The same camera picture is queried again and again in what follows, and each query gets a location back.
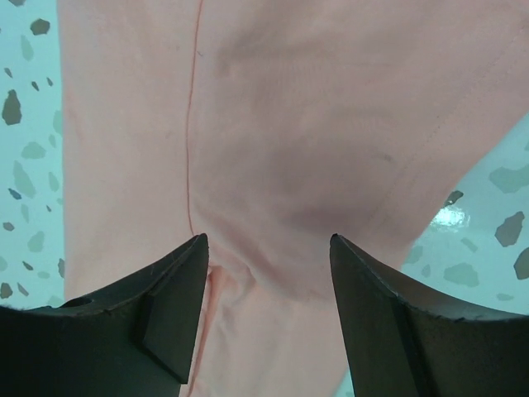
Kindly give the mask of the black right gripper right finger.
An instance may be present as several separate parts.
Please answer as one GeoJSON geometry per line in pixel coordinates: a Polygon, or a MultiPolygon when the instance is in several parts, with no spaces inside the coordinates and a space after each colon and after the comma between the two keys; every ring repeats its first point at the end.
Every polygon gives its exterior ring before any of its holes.
{"type": "Polygon", "coordinates": [[[341,235],[330,264],[355,395],[527,395],[526,316],[444,294],[341,235]]]}

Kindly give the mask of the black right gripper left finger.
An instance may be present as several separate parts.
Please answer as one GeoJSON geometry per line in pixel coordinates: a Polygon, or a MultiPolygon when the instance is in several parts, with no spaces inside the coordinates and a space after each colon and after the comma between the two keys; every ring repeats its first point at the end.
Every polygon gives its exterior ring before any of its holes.
{"type": "Polygon", "coordinates": [[[202,234],[58,308],[2,308],[2,395],[178,395],[190,376],[207,268],[202,234]]]}

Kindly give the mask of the salmon pink t shirt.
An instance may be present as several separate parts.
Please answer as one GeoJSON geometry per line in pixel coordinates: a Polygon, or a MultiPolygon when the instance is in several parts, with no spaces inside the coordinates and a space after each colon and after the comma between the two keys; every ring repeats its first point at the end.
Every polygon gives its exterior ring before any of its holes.
{"type": "Polygon", "coordinates": [[[184,396],[330,396],[340,233],[392,267],[528,109],[525,1],[60,1],[65,294],[192,236],[184,396]]]}

